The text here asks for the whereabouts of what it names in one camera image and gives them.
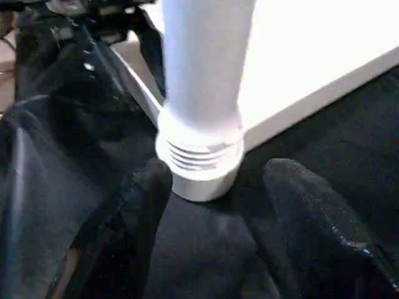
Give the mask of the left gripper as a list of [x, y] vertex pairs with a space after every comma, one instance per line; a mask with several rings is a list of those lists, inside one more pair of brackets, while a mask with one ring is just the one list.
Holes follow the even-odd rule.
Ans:
[[[50, 1], [49, 9], [90, 32], [126, 33], [134, 29], [140, 53], [165, 93], [163, 41], [142, 6], [155, 1]], [[111, 48], [97, 40], [83, 40], [71, 47], [71, 95], [80, 106], [136, 106], [137, 84]]]

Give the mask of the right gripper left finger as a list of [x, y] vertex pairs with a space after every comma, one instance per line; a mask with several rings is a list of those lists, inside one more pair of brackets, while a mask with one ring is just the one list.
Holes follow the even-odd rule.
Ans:
[[74, 241], [82, 255], [71, 298], [142, 298], [171, 185], [169, 167], [151, 159], [93, 211]]

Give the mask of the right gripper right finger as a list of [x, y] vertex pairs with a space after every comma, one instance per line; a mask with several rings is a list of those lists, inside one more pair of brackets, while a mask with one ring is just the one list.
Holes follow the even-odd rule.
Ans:
[[262, 181], [294, 298], [397, 298], [398, 259], [329, 182], [292, 159]]

